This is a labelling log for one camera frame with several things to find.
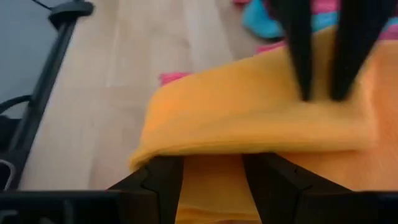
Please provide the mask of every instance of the gray wall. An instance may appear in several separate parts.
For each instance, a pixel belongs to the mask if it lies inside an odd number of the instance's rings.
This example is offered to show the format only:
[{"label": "gray wall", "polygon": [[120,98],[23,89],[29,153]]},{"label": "gray wall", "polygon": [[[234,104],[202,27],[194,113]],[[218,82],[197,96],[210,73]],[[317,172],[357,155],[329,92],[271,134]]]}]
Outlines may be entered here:
[{"label": "gray wall", "polygon": [[[41,0],[48,6],[68,0]],[[0,0],[0,102],[32,93],[56,30],[49,11],[31,0]],[[24,105],[7,111],[21,117]]]}]

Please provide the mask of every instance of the orange cloth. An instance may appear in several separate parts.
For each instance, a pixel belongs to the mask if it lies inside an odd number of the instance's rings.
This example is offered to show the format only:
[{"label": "orange cloth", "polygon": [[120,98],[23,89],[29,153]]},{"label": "orange cloth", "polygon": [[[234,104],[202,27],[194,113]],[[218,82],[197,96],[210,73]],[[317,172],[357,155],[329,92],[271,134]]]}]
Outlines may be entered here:
[{"label": "orange cloth", "polygon": [[189,155],[177,223],[258,220],[241,153],[360,150],[375,145],[371,96],[377,58],[372,55],[366,61],[347,101],[331,102],[327,84],[333,40],[333,29],[313,38],[310,103],[299,100],[284,47],[185,77],[154,95],[131,169],[158,155]]}]

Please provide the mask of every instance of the black metal frame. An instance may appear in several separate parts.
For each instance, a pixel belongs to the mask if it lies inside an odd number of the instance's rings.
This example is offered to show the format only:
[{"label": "black metal frame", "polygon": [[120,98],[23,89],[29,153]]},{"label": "black metal frame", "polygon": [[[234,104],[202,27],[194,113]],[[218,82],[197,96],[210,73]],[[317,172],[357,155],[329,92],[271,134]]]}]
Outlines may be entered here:
[{"label": "black metal frame", "polygon": [[[242,160],[263,223],[398,223],[397,192],[353,192],[273,153]],[[155,157],[104,191],[5,192],[0,224],[174,224],[182,180],[182,156]]]},{"label": "black metal frame", "polygon": [[58,30],[58,36],[46,59],[40,78],[11,143],[7,151],[0,154],[0,161],[6,161],[8,164],[14,166],[14,175],[8,186],[9,189],[18,188],[25,163],[30,153],[30,148],[34,142],[53,85],[57,79],[58,71],[60,70],[65,52],[67,51],[76,21],[78,17],[88,16],[93,11],[93,5],[88,2],[84,2],[87,4],[80,4],[83,6],[83,9],[71,7],[71,5],[73,5],[71,3],[76,2],[84,1],[73,0],[73,2],[54,7],[49,17],[54,27]]}]

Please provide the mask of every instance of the wooden floor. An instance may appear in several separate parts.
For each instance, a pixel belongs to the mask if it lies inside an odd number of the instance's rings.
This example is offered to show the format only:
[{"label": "wooden floor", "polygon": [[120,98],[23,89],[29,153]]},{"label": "wooden floor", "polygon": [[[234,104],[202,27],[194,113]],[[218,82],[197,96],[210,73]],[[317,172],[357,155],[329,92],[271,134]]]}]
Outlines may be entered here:
[{"label": "wooden floor", "polygon": [[129,174],[162,72],[197,72],[263,44],[231,0],[92,0],[80,19],[21,189],[105,189]]}]

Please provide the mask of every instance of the blue cloth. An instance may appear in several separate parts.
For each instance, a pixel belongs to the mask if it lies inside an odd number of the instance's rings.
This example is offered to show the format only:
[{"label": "blue cloth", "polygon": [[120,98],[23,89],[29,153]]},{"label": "blue cloth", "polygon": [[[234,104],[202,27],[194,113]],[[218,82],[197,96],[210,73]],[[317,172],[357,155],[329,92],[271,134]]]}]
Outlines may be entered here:
[{"label": "blue cloth", "polygon": [[[312,16],[312,29],[314,32],[328,26],[337,24],[338,13],[327,12]],[[394,17],[387,23],[385,29],[390,25],[398,24],[398,18]],[[269,17],[267,9],[262,0],[252,0],[244,9],[243,26],[253,34],[262,38],[282,37],[283,32],[280,24]]]}]

